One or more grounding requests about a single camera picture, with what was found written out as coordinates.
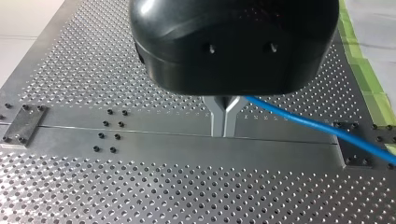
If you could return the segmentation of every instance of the screw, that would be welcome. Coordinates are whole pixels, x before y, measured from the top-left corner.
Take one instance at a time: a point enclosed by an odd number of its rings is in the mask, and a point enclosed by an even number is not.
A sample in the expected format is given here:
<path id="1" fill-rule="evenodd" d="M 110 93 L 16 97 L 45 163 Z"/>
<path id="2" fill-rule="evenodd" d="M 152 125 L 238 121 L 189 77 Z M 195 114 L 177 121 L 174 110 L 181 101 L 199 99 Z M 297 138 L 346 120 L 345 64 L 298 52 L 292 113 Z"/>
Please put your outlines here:
<path id="1" fill-rule="evenodd" d="M 387 168 L 388 168 L 389 170 L 393 170 L 394 165 L 393 165 L 392 163 L 388 163 Z"/>
<path id="2" fill-rule="evenodd" d="M 368 165 L 368 164 L 369 164 L 369 160 L 364 159 L 363 162 L 362 162 L 362 164 L 363 164 L 363 165 Z"/>
<path id="3" fill-rule="evenodd" d="M 352 129 L 357 129 L 359 127 L 359 124 L 358 123 L 353 123 L 352 124 Z"/>

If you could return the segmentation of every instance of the perforated metal plate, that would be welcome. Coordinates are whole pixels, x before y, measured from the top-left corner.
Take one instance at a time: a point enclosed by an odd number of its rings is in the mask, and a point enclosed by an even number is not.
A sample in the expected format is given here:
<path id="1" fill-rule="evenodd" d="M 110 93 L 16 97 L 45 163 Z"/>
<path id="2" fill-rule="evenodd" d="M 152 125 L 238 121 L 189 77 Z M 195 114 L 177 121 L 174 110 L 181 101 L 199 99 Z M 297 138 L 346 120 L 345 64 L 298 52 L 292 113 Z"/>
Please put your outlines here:
<path id="1" fill-rule="evenodd" d="M 48 146 L 49 136 L 59 144 Z M 28 152 L 1 149 L 0 219 L 17 223 L 396 220 L 390 172 L 343 170 L 334 162 L 337 148 L 329 145 L 127 133 L 125 139 L 134 141 L 118 144 L 118 153 L 112 154 L 108 147 L 114 143 L 102 143 L 101 152 L 93 152 L 90 145 L 99 143 L 94 136 L 88 130 L 40 128 Z M 197 141 L 200 146 L 194 147 Z M 182 153 L 184 146 L 191 147 Z M 292 157 L 279 164 L 290 147 Z M 307 153 L 318 153 L 316 160 L 300 160 Z"/>
<path id="2" fill-rule="evenodd" d="M 396 223 L 394 172 L 344 168 L 329 135 L 248 105 L 236 134 L 250 139 L 205 137 L 201 98 L 163 91 L 145 76 L 127 4 L 66 0 L 0 90 L 0 105 L 14 105 L 0 108 L 3 123 L 23 103 L 50 106 L 27 149 L 0 148 L 0 221 Z M 371 120 L 337 38 L 304 91 L 266 100 L 365 129 Z"/>

